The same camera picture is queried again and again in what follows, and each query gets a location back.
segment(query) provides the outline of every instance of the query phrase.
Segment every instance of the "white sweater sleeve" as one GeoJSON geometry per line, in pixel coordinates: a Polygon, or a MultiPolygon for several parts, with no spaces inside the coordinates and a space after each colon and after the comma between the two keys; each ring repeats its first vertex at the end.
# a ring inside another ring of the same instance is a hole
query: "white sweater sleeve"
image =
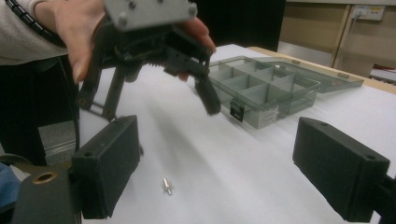
{"type": "MultiPolygon", "coordinates": [[[[35,17],[35,4],[45,0],[17,0],[18,4],[35,17]]],[[[0,65],[15,65],[66,54],[31,30],[0,0],[0,65]]]]}

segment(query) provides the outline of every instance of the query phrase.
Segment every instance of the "person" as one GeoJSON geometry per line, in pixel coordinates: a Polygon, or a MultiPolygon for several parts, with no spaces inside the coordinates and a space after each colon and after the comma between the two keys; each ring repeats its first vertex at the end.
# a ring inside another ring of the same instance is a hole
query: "person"
{"type": "MultiPolygon", "coordinates": [[[[105,16],[104,5],[102,0],[12,0],[38,24],[58,35],[65,44],[65,47],[59,47],[23,23],[11,11],[7,1],[0,0],[0,141],[5,152],[21,155],[33,164],[46,165],[40,143],[26,141],[33,135],[39,138],[35,123],[32,123],[32,113],[28,112],[34,107],[34,102],[25,100],[31,92],[27,90],[32,87],[29,84],[14,87],[7,81],[15,79],[14,83],[19,83],[27,78],[24,73],[32,72],[31,63],[65,54],[68,55],[74,82],[83,81],[92,57],[95,29],[105,16]],[[19,144],[18,150],[7,149],[7,145],[12,145],[10,142],[19,144]]],[[[212,52],[216,51],[207,27],[198,18],[178,26],[212,52]]],[[[185,74],[179,77],[187,79],[185,74]]]]}

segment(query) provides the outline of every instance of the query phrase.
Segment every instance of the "power outlet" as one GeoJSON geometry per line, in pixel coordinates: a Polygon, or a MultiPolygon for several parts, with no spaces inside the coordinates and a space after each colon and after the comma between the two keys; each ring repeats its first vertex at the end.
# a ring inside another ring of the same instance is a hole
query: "power outlet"
{"type": "Polygon", "coordinates": [[[382,21],[385,6],[355,5],[352,18],[355,20],[382,21]]]}

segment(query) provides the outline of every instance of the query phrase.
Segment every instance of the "tabletop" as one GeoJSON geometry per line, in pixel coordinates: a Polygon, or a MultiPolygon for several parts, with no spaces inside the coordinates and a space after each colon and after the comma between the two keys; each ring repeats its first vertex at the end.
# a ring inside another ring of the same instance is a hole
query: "tabletop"
{"type": "MultiPolygon", "coordinates": [[[[239,55],[265,56],[229,45],[211,61],[239,55]]],[[[95,101],[105,101],[113,72],[102,74],[95,101]]],[[[362,142],[388,158],[388,175],[396,175],[392,93],[363,85],[318,94],[312,107],[258,130],[225,113],[209,117],[192,85],[155,66],[124,85],[117,115],[137,115],[145,154],[113,217],[83,223],[345,223],[293,163],[299,117],[328,122],[362,142]],[[163,190],[164,178],[172,195],[163,190]]],[[[81,145],[105,126],[82,111],[81,145]]],[[[374,214],[371,223],[378,220],[374,214]]]]}

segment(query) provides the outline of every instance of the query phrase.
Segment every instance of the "plastic organizer box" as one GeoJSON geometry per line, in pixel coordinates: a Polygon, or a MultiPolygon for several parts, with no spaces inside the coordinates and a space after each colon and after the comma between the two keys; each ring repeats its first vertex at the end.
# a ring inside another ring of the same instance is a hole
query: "plastic organizer box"
{"type": "Polygon", "coordinates": [[[323,74],[284,58],[234,57],[211,63],[209,78],[230,114],[260,129],[301,111],[318,92],[361,86],[347,74],[323,74]]]}

